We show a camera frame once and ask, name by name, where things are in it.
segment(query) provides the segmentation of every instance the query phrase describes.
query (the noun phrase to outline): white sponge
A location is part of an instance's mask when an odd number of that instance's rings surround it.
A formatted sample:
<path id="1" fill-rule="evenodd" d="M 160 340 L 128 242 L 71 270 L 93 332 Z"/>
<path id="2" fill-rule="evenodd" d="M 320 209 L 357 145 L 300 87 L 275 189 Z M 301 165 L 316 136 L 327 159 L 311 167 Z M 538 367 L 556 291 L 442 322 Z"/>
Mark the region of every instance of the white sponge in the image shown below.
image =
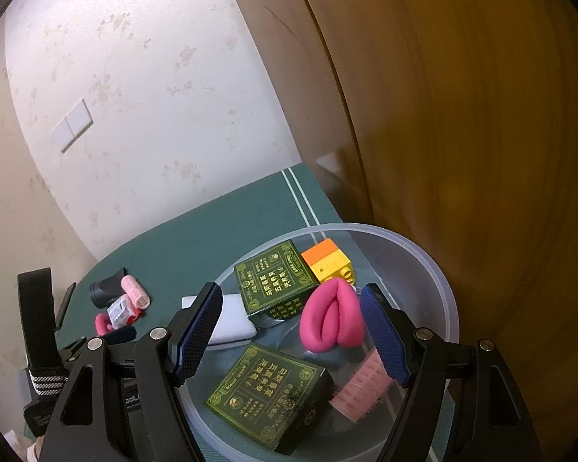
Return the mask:
<path id="1" fill-rule="evenodd" d="M 190 307 L 197 297 L 182 297 L 182 308 Z M 248 319 L 240 294 L 222 296 L 222 311 L 208 345 L 252 339 L 257 329 Z"/>

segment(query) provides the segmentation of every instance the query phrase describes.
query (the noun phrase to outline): light switch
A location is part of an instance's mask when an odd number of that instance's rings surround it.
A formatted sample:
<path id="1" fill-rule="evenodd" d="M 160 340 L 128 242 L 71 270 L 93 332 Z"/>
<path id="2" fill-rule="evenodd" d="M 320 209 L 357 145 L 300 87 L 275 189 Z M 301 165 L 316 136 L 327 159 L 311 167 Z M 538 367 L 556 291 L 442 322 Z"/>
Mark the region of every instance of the light switch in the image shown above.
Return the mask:
<path id="1" fill-rule="evenodd" d="M 66 121 L 71 126 L 72 134 L 78 137 L 85 129 L 92 125 L 92 116 L 86 106 L 86 103 L 82 99 L 75 107 L 71 109 L 66 115 Z"/>
<path id="2" fill-rule="evenodd" d="M 66 121 L 66 118 L 63 118 L 52 132 L 52 140 L 54 141 L 54 145 L 60 150 L 60 152 L 65 152 L 66 148 L 74 138 L 75 136 L 72 133 L 68 121 Z"/>

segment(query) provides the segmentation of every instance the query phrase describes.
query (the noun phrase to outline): orange toy block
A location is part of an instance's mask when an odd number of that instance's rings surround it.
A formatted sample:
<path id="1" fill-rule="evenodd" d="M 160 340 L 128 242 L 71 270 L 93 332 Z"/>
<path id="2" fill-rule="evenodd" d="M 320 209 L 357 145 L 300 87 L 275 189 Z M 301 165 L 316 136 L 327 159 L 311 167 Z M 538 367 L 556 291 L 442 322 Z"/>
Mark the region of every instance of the orange toy block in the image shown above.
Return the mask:
<path id="1" fill-rule="evenodd" d="M 309 248 L 302 257 L 322 283 L 336 277 L 355 283 L 351 261 L 330 238 Z"/>

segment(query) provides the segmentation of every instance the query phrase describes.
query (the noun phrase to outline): floral wallpaper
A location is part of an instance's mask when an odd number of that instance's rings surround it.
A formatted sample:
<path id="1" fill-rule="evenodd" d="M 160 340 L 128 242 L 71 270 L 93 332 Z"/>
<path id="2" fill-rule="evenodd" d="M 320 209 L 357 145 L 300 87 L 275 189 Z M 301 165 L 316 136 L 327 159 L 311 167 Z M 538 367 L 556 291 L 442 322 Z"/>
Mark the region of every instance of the floral wallpaper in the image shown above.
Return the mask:
<path id="1" fill-rule="evenodd" d="M 23 432 L 16 373 L 26 366 L 17 274 L 52 268 L 57 304 L 96 259 L 77 237 L 37 170 L 15 114 L 0 20 L 0 429 Z M 35 93 L 28 92 L 34 104 Z"/>
<path id="2" fill-rule="evenodd" d="M 26 143 L 97 259 L 299 162 L 235 0 L 14 0 L 5 34 Z M 62 154 L 81 98 L 94 124 Z"/>

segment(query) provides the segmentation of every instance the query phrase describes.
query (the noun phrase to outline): green box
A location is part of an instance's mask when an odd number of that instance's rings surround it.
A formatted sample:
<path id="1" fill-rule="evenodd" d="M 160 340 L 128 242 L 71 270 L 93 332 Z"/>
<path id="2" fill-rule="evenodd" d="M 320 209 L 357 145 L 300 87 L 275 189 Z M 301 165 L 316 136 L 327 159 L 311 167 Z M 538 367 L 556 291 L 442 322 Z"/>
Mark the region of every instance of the green box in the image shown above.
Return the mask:
<path id="1" fill-rule="evenodd" d="M 234 266 L 242 301 L 250 320 L 269 328 L 302 312 L 319 281 L 293 241 Z"/>
<path id="2" fill-rule="evenodd" d="M 250 344 L 206 404 L 260 445 L 289 455 L 328 407 L 324 367 Z"/>

